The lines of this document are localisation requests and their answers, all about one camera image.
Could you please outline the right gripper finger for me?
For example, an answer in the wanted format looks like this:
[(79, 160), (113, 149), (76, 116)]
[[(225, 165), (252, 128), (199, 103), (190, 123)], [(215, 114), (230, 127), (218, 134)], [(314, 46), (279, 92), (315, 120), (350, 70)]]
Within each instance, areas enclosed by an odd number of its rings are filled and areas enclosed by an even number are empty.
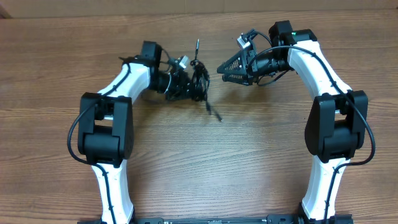
[(222, 80), (224, 82), (231, 82), (244, 86), (252, 85), (252, 79), (249, 78), (247, 75), (223, 74)]
[(240, 50), (230, 59), (223, 62), (216, 71), (221, 74), (247, 74), (247, 57), (248, 52)]

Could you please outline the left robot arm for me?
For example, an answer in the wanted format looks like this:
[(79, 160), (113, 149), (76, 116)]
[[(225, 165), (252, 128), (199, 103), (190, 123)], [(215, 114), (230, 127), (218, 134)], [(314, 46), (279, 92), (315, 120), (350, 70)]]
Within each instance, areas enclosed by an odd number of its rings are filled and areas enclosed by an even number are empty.
[(165, 50), (145, 41), (139, 55), (122, 59), (121, 71), (105, 88), (84, 93), (78, 128), (78, 150), (93, 169), (101, 195), (102, 215), (98, 223), (131, 223), (134, 206), (129, 196), (127, 161), (134, 145), (132, 105), (146, 89), (171, 95), (190, 86), (185, 73), (188, 57), (168, 57), (160, 70)]

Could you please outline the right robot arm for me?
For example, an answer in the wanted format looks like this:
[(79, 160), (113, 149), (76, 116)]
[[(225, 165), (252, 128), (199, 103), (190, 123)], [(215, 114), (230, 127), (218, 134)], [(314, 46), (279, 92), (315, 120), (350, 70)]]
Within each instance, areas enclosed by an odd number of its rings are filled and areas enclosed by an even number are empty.
[(337, 215), (335, 200), (343, 172), (353, 166), (364, 143), (368, 98), (354, 91), (332, 69), (310, 29), (294, 30), (289, 21), (276, 22), (265, 36), (270, 48), (258, 52), (253, 42), (260, 32), (242, 33), (240, 51), (217, 69), (225, 82), (261, 85), (265, 76), (279, 79), (295, 71), (313, 99), (305, 127), (305, 143), (312, 155), (308, 188), (299, 211), (268, 215), (265, 223), (352, 223), (351, 215)]

